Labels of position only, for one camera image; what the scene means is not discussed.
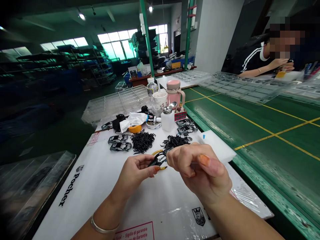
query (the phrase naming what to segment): pocher logo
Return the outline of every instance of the pocher logo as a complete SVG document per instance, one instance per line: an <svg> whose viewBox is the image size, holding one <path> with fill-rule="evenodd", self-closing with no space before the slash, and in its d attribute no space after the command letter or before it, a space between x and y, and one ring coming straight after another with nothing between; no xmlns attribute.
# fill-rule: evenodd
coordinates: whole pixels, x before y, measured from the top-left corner
<svg viewBox="0 0 320 240"><path fill-rule="evenodd" d="M84 165L81 165L81 166L79 166L79 167L77 168L77 170L76 170L76 171L77 171L77 172L80 172L80 171L82 171L82 169L83 169L83 166L84 166Z"/></svg>
<svg viewBox="0 0 320 240"><path fill-rule="evenodd" d="M77 172L82 171L83 166L84 166L84 165L79 166L76 171L77 171ZM64 204L64 202L66 201L66 199L67 199L67 197L68 197L68 194L73 190L73 183L76 181L76 178L78 178L79 175L80 175L80 173L75 174L75 175L73 176L73 179L72 179L70 185L68 186L68 188L67 188L67 190L66 190L63 198L61 199L61 202L60 202L59 206L63 207L63 204Z"/></svg>

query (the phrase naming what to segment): pink thermos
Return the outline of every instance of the pink thermos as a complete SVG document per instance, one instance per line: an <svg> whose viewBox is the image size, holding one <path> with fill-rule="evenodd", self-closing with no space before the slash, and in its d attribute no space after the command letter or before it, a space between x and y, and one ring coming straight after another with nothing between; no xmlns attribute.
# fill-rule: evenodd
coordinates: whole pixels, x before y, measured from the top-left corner
<svg viewBox="0 0 320 240"><path fill-rule="evenodd" d="M179 80L170 80L167 82L167 104L169 105L172 102L177 102L177 107L180 104L180 96L182 95L182 105L186 100L186 94L180 88L180 81Z"/></svg>

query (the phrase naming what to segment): silver bracelet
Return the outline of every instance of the silver bracelet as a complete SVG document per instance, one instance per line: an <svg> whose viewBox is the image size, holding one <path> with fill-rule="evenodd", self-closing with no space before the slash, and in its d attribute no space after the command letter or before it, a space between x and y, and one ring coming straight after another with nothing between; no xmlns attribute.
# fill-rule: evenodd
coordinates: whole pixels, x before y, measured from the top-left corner
<svg viewBox="0 0 320 240"><path fill-rule="evenodd" d="M107 234L107 233L114 233L114 232L118 229L119 225L118 225L115 229L111 229L111 230L105 230L105 229L99 228L99 227L96 225L96 223L94 222L94 220L93 220L93 215L94 215L94 213L92 214L92 217L91 217L91 226L92 226L92 227L94 228L94 230L96 230L97 232L102 233L102 234Z"/></svg>

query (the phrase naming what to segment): white plastic bottle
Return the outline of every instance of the white plastic bottle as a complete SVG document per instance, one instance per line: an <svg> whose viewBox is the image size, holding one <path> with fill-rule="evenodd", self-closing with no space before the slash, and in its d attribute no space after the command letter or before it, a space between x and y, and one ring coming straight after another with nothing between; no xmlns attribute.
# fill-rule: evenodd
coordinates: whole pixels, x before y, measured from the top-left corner
<svg viewBox="0 0 320 240"><path fill-rule="evenodd" d="M163 112L161 113L161 124L162 129L171 132L175 126L174 124L174 111L172 111L172 107L164 107Z"/></svg>
<svg viewBox="0 0 320 240"><path fill-rule="evenodd" d="M152 94L158 91L158 85L155 84L153 77L148 78L147 91L148 91L149 97L152 97Z"/></svg>

